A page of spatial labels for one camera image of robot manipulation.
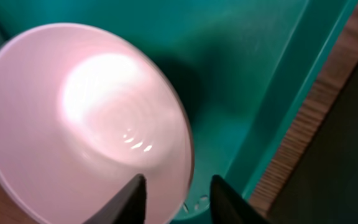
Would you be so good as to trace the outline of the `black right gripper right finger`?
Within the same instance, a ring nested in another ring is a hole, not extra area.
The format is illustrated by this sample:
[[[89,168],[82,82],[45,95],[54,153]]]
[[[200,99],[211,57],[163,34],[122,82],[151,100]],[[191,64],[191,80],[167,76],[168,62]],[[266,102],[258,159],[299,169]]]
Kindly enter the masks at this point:
[[[221,176],[213,175],[209,188],[213,224],[268,224]]]

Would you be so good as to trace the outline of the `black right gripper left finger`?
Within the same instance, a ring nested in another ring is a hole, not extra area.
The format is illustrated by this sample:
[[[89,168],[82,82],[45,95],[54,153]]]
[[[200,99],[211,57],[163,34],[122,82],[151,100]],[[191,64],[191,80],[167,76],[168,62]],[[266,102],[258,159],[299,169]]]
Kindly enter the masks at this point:
[[[147,181],[136,174],[84,224],[144,224],[146,206]]]

